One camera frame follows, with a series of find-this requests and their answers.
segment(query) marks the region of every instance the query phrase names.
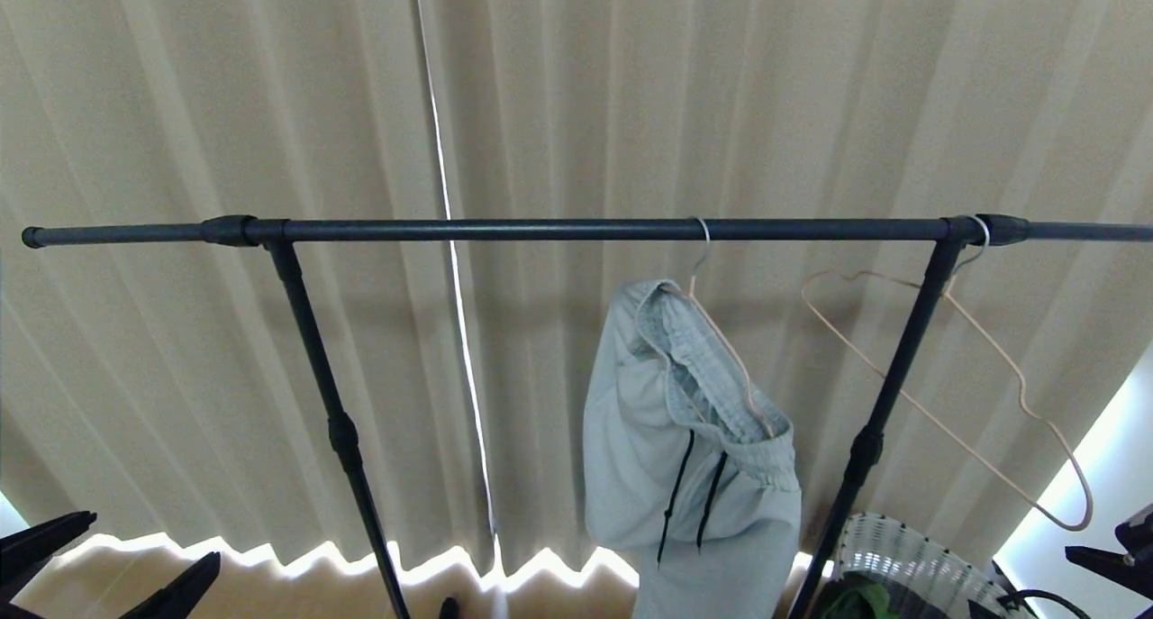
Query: perforated plastic basket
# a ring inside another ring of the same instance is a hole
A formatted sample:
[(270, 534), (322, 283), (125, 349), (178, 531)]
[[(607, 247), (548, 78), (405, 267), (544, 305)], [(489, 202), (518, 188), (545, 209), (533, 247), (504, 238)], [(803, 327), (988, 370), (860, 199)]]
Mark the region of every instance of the perforated plastic basket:
[(1001, 617), (1033, 619), (1024, 610), (1005, 611), (996, 601), (1005, 590), (979, 569), (902, 521), (876, 513), (849, 519), (834, 558), (834, 579), (858, 572), (883, 583), (890, 610), (903, 618), (969, 619), (972, 599)]

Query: drawstring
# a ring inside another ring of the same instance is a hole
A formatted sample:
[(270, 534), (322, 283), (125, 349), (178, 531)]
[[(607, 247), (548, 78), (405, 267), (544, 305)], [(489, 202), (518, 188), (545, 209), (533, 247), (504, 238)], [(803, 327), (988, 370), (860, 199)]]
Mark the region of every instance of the drawstring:
[[(672, 505), (677, 500), (677, 492), (680, 491), (680, 480), (685, 476), (685, 468), (688, 466), (688, 455), (693, 454), (693, 444), (696, 441), (695, 431), (688, 430), (688, 447), (685, 447), (685, 455), (680, 459), (680, 470), (677, 471), (677, 482), (672, 485), (672, 496), (669, 497), (669, 507), (664, 509), (664, 527), (661, 529), (661, 545), (656, 550), (656, 564), (661, 566), (661, 557), (664, 556), (664, 541), (669, 534), (669, 520), (672, 519)], [(729, 460), (729, 453), (722, 452), (716, 470), (713, 471), (713, 483), (709, 484), (709, 497), (704, 500), (704, 513), (701, 515), (701, 523), (696, 527), (696, 551), (701, 550), (701, 541), (704, 538), (704, 524), (709, 521), (709, 513), (713, 513), (713, 500), (717, 495), (717, 484), (721, 484), (721, 475), (724, 473), (724, 465)]]
[(696, 528), (696, 553), (701, 552), (701, 538), (704, 536), (704, 523), (709, 521), (709, 513), (713, 512), (713, 497), (717, 495), (717, 484), (721, 483), (721, 474), (724, 473), (724, 462), (729, 460), (729, 453), (721, 453), (716, 471), (713, 471), (713, 484), (709, 484), (709, 497), (704, 500), (704, 514), (701, 516), (701, 526)]
[(661, 556), (664, 554), (664, 538), (669, 534), (669, 519), (672, 518), (672, 503), (677, 499), (677, 491), (680, 490), (680, 478), (685, 476), (685, 467), (688, 466), (688, 455), (693, 454), (693, 441), (696, 439), (696, 431), (688, 430), (688, 447), (685, 447), (685, 455), (680, 459), (680, 470), (677, 471), (677, 483), (672, 485), (672, 497), (669, 497), (669, 508), (664, 509), (664, 528), (661, 529), (661, 545), (656, 550), (656, 564), (661, 566)]

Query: green cloth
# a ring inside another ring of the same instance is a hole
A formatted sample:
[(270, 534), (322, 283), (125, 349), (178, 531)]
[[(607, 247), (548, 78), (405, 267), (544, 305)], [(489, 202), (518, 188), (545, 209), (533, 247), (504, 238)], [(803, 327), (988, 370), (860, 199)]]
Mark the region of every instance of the green cloth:
[(839, 581), (829, 581), (816, 599), (813, 617), (820, 619), (899, 619), (889, 611), (884, 586), (856, 572)]

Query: curtain fold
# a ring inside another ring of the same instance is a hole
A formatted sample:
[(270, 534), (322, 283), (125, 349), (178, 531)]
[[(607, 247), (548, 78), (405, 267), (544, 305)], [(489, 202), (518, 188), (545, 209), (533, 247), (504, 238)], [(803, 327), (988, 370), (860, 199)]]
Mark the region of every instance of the curtain fold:
[[(91, 508), (121, 537), (368, 553), (263, 250), (31, 252), (16, 232), (443, 217), (415, 1), (2, 6), (3, 433), (31, 451), (6, 455), (5, 492), (32, 522)], [(300, 255), (385, 533), (409, 563), (460, 544), (487, 569), (446, 247)], [(39, 499), (42, 482), (61, 495)]]
[[(421, 0), (454, 217), (1153, 220), (1151, 0)], [(580, 426), (608, 300), (685, 281), (700, 242), (461, 249), (505, 566), (579, 566)], [(805, 274), (919, 279), (909, 242), (714, 244), (700, 300), (797, 425), (806, 548), (880, 379), (805, 310)], [(1079, 437), (1153, 334), (1146, 247), (1027, 242), (956, 292)], [(814, 295), (887, 363), (911, 307), (884, 282)], [(1012, 372), (942, 310), (910, 392), (1033, 492), (1064, 455)], [(858, 506), (980, 561), (1026, 506), (899, 402)]]

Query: hanger hook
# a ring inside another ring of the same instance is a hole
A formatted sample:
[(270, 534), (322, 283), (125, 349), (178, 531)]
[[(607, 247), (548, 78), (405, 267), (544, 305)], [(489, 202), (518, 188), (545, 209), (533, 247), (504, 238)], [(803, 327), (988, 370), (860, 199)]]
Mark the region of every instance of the hanger hook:
[(969, 263), (975, 262), (977, 258), (980, 258), (981, 254), (985, 254), (985, 249), (987, 249), (987, 247), (989, 246), (989, 226), (985, 225), (985, 221), (981, 220), (980, 217), (973, 216), (973, 213), (965, 213), (965, 217), (966, 218), (973, 218), (973, 220), (977, 221), (977, 225), (981, 226), (981, 232), (985, 233), (985, 242), (981, 242), (981, 249), (977, 250), (977, 254), (973, 254), (972, 257), (965, 258), (964, 262), (957, 263), (957, 266), (955, 266), (955, 269), (952, 269), (952, 277), (957, 277), (957, 273), (959, 273), (959, 271), (960, 271), (960, 269), (963, 269), (963, 266), (967, 266)]
[(689, 297), (692, 297), (693, 290), (696, 289), (696, 270), (701, 270), (701, 266), (703, 265), (704, 261), (708, 261), (709, 250), (713, 249), (713, 234), (709, 234), (709, 225), (706, 224), (704, 218), (693, 217), (693, 220), (699, 221), (699, 224), (701, 224), (701, 228), (704, 229), (704, 250), (703, 252), (701, 252), (701, 257), (696, 258), (696, 262), (693, 263), (693, 271), (692, 274), (689, 274), (688, 277)]

